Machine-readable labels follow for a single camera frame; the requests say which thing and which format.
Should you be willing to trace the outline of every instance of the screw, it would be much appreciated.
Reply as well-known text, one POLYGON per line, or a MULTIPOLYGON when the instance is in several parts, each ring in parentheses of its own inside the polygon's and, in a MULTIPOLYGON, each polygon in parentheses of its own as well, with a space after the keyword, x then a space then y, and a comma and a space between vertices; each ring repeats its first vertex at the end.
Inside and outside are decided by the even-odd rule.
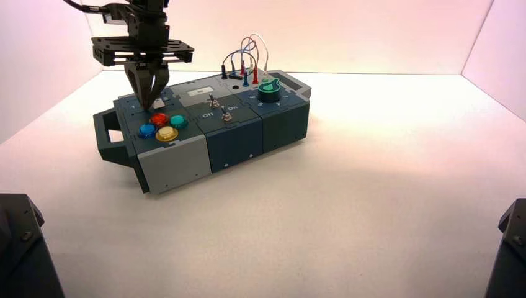
POLYGON ((33 238, 33 233, 29 231, 24 232, 24 234, 20 236, 20 240, 22 240, 22 242, 28 242, 31 238, 33 238))
POLYGON ((515 244, 518 246, 524 246, 524 239, 522 239, 521 236, 513 236, 513 242, 515 242, 515 244))

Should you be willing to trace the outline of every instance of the white wire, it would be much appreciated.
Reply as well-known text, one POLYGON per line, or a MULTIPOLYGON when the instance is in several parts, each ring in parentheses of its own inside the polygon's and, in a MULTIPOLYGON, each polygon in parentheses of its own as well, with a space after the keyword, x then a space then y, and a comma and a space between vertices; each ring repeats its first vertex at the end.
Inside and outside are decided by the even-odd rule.
POLYGON ((261 37, 261 35, 259 35, 258 33, 252 33, 249 36, 249 38, 252 38, 252 36, 257 36, 259 40, 261 40, 263 42, 263 45, 265 46, 265 54, 267 58, 265 59, 265 68, 263 70, 264 70, 264 74, 267 75, 267 65, 269 64, 269 49, 267 48, 267 43, 265 42, 263 37, 261 37))

